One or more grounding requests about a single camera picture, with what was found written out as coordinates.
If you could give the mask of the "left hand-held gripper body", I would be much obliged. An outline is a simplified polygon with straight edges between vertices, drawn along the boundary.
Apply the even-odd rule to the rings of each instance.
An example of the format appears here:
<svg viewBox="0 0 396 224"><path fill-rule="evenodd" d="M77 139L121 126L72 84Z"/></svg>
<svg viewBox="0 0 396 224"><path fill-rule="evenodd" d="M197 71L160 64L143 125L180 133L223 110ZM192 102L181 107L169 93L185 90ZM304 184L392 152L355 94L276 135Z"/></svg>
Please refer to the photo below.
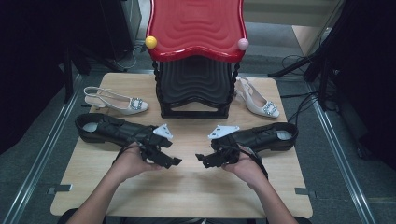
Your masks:
<svg viewBox="0 0 396 224"><path fill-rule="evenodd" d="M155 134L156 126L142 126L134 134L134 140L141 149L143 160L156 158L162 152L162 147L170 147L172 143L165 137Z"/></svg>

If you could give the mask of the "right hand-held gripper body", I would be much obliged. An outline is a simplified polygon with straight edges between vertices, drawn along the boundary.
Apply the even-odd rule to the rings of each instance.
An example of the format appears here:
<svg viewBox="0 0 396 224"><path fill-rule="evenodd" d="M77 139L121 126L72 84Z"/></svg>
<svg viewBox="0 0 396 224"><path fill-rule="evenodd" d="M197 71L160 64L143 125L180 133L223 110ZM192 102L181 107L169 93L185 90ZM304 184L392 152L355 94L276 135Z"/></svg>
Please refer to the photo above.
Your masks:
<svg viewBox="0 0 396 224"><path fill-rule="evenodd" d="M231 134L238 130L238 126L218 125L212 131L208 138L211 140L211 147L214 149L213 153L219 155L219 159L213 161L220 161L222 164L236 163L238 161L240 148L234 140L230 140Z"/></svg>

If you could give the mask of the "black leather shoe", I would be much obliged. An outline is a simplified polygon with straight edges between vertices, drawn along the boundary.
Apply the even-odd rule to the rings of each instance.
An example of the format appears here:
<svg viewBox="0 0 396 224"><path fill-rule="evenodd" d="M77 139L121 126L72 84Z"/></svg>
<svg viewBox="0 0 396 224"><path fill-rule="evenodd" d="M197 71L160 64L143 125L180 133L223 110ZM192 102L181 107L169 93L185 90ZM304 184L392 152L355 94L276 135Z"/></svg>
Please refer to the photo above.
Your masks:
<svg viewBox="0 0 396 224"><path fill-rule="evenodd" d="M299 130L288 122L275 122L247 130L227 134L211 141L214 149L226 147L249 147L255 152L266 149L273 151L290 150L297 139Z"/></svg>
<svg viewBox="0 0 396 224"><path fill-rule="evenodd" d="M79 115L75 119L75 125L79 137L85 142L110 142L120 147L126 147L135 142L135 132L139 127L145 126L101 113Z"/></svg>

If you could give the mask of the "white slingback shoe jewelled buckle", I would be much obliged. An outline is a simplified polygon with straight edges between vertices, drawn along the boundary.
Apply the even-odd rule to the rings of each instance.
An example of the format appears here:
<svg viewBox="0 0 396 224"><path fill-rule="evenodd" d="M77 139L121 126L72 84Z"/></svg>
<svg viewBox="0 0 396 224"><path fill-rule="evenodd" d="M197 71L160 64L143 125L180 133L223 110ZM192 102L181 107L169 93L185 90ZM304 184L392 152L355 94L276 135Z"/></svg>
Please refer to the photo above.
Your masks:
<svg viewBox="0 0 396 224"><path fill-rule="evenodd" d="M149 104L141 98L124 96L107 89L86 87L83 92L88 105L98 108L108 107L122 115L134 115L149 109Z"/></svg>
<svg viewBox="0 0 396 224"><path fill-rule="evenodd" d="M280 115L276 104L267 100L247 77L236 79L235 94L245 102L247 109L253 114L271 119Z"/></svg>

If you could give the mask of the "red and black shoe rack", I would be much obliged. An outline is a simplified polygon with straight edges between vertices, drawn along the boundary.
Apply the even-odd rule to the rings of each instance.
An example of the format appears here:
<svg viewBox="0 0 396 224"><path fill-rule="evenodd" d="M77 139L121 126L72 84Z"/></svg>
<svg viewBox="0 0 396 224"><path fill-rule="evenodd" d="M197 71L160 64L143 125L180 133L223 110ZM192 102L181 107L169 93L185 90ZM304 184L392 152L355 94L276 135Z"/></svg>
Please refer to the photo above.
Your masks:
<svg viewBox="0 0 396 224"><path fill-rule="evenodd" d="M226 119L248 48L244 0L150 0L145 45L161 116Z"/></svg>

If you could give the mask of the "person's right hand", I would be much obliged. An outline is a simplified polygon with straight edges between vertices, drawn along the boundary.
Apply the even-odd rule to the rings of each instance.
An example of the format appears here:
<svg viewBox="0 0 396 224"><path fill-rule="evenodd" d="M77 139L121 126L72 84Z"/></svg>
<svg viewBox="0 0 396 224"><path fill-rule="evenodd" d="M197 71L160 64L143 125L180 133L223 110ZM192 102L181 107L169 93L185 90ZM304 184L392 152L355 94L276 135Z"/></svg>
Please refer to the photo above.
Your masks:
<svg viewBox="0 0 396 224"><path fill-rule="evenodd" d="M225 164L222 166L222 169L235 174L254 190L262 189L268 184L268 180L259 165L244 153L239 155L237 163Z"/></svg>

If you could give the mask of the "person's left hand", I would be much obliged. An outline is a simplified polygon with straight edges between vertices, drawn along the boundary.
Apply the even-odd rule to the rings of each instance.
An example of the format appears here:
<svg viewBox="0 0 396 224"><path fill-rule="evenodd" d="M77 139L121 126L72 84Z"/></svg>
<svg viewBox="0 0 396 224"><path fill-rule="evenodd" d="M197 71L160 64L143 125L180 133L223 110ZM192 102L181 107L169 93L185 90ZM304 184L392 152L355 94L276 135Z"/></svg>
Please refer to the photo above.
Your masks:
<svg viewBox="0 0 396 224"><path fill-rule="evenodd" d="M110 168L112 179L117 183L122 183L126 179L135 177L144 172L158 171L162 167L144 161L140 153L140 147L137 143L132 143L124 148L121 154L115 159Z"/></svg>

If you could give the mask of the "black metal stand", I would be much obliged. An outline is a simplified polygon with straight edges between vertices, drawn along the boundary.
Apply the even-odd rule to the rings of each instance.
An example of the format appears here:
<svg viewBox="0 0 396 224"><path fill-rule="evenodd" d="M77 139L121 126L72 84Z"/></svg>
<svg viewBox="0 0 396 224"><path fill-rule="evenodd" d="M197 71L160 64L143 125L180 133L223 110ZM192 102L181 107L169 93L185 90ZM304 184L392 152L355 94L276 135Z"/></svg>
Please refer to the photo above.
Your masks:
<svg viewBox="0 0 396 224"><path fill-rule="evenodd" d="M98 54L86 47L83 47L81 45L70 45L69 47L66 47L64 50L65 104L67 104L71 100L74 93L72 65L74 65L77 70L82 74L88 75L91 71L88 62L85 59L86 56L94 59L95 61L109 68L113 72L121 72L121 69L117 67L114 63L107 61L105 58L100 57Z"/></svg>

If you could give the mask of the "black cabinet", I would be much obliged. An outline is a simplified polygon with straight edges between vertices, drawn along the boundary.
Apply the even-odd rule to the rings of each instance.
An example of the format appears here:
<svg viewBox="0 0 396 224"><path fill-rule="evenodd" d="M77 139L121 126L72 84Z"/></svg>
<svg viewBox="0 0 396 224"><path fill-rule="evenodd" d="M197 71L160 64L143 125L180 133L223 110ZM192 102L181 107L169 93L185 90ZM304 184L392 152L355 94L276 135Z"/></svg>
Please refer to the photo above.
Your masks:
<svg viewBox="0 0 396 224"><path fill-rule="evenodd" d="M112 58L120 60L134 49L142 14L138 0L99 0Z"/></svg>

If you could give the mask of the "black tripod stand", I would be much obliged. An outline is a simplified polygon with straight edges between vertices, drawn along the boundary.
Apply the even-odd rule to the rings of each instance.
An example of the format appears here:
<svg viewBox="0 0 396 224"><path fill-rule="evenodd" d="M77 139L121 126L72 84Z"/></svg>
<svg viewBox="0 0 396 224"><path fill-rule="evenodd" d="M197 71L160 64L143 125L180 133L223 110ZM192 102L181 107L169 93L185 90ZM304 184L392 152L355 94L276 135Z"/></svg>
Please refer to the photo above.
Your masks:
<svg viewBox="0 0 396 224"><path fill-rule="evenodd" d="M297 68L309 64L304 72L304 80L306 82L313 82L317 76L320 76L318 103L324 111L326 111L327 84L330 72L332 71L331 51L336 47L336 42L340 39L339 35L348 18L348 13L343 12L345 1L337 0L337 5L329 18L329 21L334 21L334 25L328 35L318 43L318 47L312 54L304 56L300 61L280 71L269 74L269 77L283 77Z"/></svg>

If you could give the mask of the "beige board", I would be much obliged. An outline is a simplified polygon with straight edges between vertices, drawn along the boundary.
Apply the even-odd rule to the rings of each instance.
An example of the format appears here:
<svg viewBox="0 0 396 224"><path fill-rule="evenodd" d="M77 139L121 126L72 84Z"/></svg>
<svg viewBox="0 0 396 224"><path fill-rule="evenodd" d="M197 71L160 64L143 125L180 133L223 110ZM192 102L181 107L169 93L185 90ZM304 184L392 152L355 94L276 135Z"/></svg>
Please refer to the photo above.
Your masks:
<svg viewBox="0 0 396 224"><path fill-rule="evenodd" d="M292 25L292 30L296 36L302 54L308 56L318 48L328 28Z"/></svg>

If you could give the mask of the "grey table bracket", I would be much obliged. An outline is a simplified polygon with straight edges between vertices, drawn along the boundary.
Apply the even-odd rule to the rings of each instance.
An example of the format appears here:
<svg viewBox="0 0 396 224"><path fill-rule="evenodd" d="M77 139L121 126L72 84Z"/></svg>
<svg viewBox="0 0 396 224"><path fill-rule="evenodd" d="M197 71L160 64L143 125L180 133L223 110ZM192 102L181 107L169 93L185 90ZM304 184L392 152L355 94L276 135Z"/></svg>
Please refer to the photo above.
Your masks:
<svg viewBox="0 0 396 224"><path fill-rule="evenodd" d="M72 184L66 184L66 185L55 185L52 187L49 187L47 193L50 195L55 195L58 192L68 192L73 188Z"/></svg>
<svg viewBox="0 0 396 224"><path fill-rule="evenodd" d="M310 198L316 198L317 194L314 190L307 189L307 188L294 188L295 193L297 195L306 195L309 196Z"/></svg>

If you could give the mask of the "metal floor rail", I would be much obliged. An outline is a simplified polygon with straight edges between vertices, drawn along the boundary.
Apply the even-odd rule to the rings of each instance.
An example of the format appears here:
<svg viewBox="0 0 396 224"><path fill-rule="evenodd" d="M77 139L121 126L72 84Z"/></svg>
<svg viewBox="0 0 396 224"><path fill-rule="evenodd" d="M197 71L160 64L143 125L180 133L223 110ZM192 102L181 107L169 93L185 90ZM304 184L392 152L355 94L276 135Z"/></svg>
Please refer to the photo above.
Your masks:
<svg viewBox="0 0 396 224"><path fill-rule="evenodd" d="M59 92L14 147L0 155L0 224L54 223L54 190L77 142L74 116L91 77L78 75L65 103Z"/></svg>
<svg viewBox="0 0 396 224"><path fill-rule="evenodd" d="M341 176L346 184L347 191L353 202L355 209L359 215L362 224L377 224L372 209L363 193L361 185L355 176L350 163L344 153L344 149L335 133L330 118L321 108L317 96L311 98L313 107L315 108L321 127L330 144L332 154L336 160Z"/></svg>

